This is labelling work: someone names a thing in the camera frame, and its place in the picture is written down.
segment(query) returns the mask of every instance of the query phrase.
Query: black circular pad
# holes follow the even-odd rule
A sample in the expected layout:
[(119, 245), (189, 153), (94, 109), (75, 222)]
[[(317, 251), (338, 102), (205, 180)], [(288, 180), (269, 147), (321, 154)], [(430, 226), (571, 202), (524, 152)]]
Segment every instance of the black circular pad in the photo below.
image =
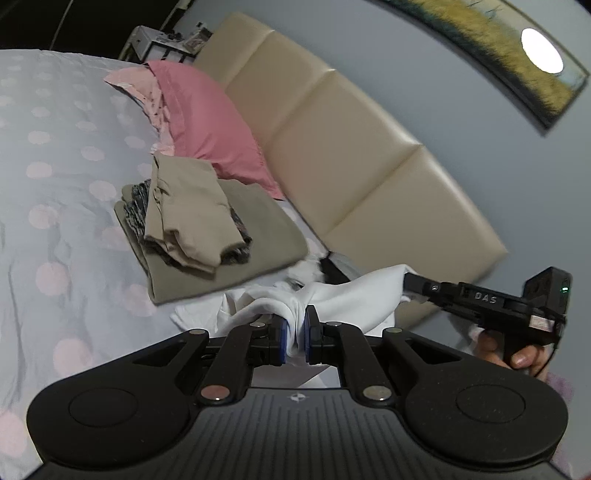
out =
[(124, 359), (61, 380), (33, 399), (27, 426), (45, 461), (110, 469), (150, 458), (190, 420), (187, 398), (165, 369)]
[(137, 409), (135, 397), (120, 388), (94, 388), (70, 403), (70, 415), (87, 427), (112, 427), (129, 420)]
[(500, 385), (473, 385), (456, 397), (460, 411), (472, 420), (507, 423), (525, 410), (525, 401), (516, 391)]
[(506, 468), (549, 459), (568, 412), (540, 380), (476, 358), (430, 366), (408, 393), (413, 433), (447, 458)]

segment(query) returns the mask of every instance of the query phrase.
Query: polka dot bedsheet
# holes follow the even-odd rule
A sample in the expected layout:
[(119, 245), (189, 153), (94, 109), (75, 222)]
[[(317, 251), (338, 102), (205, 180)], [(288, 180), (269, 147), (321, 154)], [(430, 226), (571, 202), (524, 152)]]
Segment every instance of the polka dot bedsheet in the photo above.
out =
[[(0, 478), (40, 465), (25, 425), (45, 386), (178, 334), (155, 307), (113, 212), (150, 176), (158, 141), (142, 109), (102, 79), (128, 64), (0, 51)], [(323, 247), (287, 202), (308, 238)], [(280, 272), (250, 283), (271, 285)]]

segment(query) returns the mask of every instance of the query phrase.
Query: framed painting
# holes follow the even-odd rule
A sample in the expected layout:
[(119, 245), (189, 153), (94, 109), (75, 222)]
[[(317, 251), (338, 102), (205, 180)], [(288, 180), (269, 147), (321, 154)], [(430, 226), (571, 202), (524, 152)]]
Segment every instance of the framed painting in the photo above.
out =
[(542, 130), (556, 123), (587, 84), (589, 72), (504, 0), (371, 1), (413, 17), (476, 60)]

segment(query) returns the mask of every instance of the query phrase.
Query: gray wall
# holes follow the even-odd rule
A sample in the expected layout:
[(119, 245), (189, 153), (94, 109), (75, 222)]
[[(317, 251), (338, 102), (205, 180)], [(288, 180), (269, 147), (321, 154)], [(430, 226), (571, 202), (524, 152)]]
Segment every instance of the gray wall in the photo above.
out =
[[(574, 0), (514, 0), (591, 70), (591, 15)], [(563, 441), (575, 477), (591, 471), (591, 87), (542, 137), (469, 63), (365, 0), (197, 0), (179, 22), (215, 28), (234, 10), (305, 46), (424, 142), (489, 219), (510, 254), (483, 285), (520, 293), (549, 265), (574, 275), (570, 326), (552, 371), (575, 386)], [(417, 331), (455, 345), (438, 315)]]

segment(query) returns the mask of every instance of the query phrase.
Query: metal pivot screw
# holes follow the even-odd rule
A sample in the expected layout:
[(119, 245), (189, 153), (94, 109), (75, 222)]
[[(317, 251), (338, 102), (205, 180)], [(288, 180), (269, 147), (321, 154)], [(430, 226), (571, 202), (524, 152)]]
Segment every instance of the metal pivot screw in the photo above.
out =
[(363, 396), (370, 400), (384, 401), (392, 396), (392, 391), (382, 385), (372, 385), (363, 390)]
[(223, 385), (208, 385), (201, 389), (201, 396), (208, 400), (223, 400), (224, 398), (227, 398), (229, 394), (230, 390)]

